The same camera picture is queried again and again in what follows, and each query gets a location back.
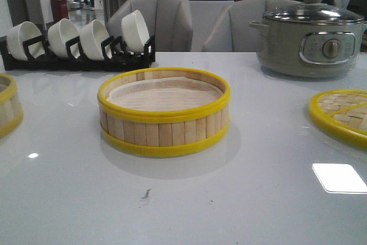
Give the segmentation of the grey chair left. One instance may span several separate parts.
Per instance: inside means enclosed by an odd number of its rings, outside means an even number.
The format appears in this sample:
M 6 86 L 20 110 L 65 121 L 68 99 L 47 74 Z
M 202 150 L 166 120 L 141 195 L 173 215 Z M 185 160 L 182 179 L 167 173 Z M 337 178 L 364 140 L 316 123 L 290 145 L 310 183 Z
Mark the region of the grey chair left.
M 122 18 L 139 10 L 158 52 L 189 52 L 193 24 L 189 0 L 127 0 L 107 21 L 110 35 L 122 35 Z

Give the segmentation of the woven bamboo steamer lid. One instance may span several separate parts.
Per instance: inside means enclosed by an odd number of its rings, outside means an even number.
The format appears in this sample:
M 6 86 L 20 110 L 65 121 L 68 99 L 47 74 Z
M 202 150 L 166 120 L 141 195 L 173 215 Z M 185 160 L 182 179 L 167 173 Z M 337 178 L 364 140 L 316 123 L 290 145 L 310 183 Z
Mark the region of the woven bamboo steamer lid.
M 309 101 L 310 119 L 342 142 L 366 149 L 366 91 L 329 90 Z

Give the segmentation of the glass pot lid with knob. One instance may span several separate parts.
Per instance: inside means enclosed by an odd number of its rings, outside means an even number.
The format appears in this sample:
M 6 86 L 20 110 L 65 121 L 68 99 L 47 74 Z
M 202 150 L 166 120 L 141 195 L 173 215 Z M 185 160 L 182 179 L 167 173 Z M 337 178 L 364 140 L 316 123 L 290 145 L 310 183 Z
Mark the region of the glass pot lid with knob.
M 345 8 L 328 5 L 323 0 L 303 0 L 303 2 L 277 7 L 264 13 L 263 18 L 274 21 L 308 24 L 359 24 L 364 16 Z

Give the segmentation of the red bin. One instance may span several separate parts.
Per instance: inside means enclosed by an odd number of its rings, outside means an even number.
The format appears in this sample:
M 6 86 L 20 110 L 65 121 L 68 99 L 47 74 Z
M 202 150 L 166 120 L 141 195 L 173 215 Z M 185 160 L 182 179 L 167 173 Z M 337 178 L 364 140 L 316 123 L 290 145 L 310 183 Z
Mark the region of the red bin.
M 59 22 L 63 18 L 68 19 L 67 0 L 50 0 L 53 22 Z

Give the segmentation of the white steamer liner paper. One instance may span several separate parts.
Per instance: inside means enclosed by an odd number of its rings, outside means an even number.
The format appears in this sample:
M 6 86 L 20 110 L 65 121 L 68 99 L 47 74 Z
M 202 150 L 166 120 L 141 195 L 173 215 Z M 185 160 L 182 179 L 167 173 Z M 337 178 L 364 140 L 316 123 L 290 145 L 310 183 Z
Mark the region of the white steamer liner paper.
M 223 94 L 213 84 L 187 77 L 141 80 L 114 88 L 107 100 L 138 111 L 179 111 L 209 104 Z

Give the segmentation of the white bowl right tilted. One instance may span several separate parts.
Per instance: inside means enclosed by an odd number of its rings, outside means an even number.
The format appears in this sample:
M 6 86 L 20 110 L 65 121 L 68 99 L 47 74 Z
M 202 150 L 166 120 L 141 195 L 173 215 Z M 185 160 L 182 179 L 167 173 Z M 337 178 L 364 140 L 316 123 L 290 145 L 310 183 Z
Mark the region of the white bowl right tilted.
M 135 10 L 126 15 L 122 18 L 121 26 L 122 36 L 128 50 L 134 53 L 144 52 L 145 43 L 149 40 L 150 35 L 142 13 Z

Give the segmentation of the black bowl rack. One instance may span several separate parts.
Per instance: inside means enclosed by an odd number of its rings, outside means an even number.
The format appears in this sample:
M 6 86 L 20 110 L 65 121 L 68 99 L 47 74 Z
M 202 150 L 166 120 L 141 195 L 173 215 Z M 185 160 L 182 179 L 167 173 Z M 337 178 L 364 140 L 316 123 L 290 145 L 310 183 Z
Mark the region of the black bowl rack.
M 67 59 L 57 57 L 43 35 L 24 41 L 23 46 L 26 60 L 17 60 L 7 49 L 6 37 L 1 37 L 1 55 L 5 70 L 127 72 L 149 68 L 155 61 L 153 35 L 145 43 L 143 53 L 129 52 L 121 36 L 111 36 L 101 42 L 103 58 L 99 61 L 91 60 L 85 55 L 79 37 L 66 42 Z

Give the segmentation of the bamboo steamer tier yellow rims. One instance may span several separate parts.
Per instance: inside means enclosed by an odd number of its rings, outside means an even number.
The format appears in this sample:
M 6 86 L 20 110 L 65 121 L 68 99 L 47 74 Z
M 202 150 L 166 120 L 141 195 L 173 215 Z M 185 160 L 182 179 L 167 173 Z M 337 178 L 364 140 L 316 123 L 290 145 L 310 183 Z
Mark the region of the bamboo steamer tier yellow rims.
M 179 111 L 138 111 L 107 100 L 120 85 L 167 77 L 204 81 L 223 94 L 204 106 Z M 230 95 L 227 81 L 208 71 L 180 67 L 139 69 L 116 75 L 100 86 L 100 125 L 105 139 L 123 151 L 151 157 L 187 155 L 214 145 L 227 133 Z

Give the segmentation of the white bowl far left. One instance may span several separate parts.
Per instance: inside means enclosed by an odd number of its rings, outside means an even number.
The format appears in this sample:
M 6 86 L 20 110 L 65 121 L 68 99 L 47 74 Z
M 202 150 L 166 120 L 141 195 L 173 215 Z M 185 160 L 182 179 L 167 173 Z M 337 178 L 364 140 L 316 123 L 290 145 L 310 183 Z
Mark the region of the white bowl far left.
M 23 42 L 41 35 L 39 28 L 30 21 L 25 21 L 8 32 L 6 41 L 9 53 L 17 60 L 27 61 Z

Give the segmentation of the grey electric cooking pot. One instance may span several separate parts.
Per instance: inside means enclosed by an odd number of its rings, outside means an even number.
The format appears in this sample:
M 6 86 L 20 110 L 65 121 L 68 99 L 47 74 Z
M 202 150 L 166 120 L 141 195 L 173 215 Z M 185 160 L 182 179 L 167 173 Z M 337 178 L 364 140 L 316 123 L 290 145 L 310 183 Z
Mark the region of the grey electric cooking pot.
M 262 19 L 249 26 L 259 31 L 257 59 L 269 70 L 300 77 L 337 77 L 357 63 L 366 22 L 311 24 Z

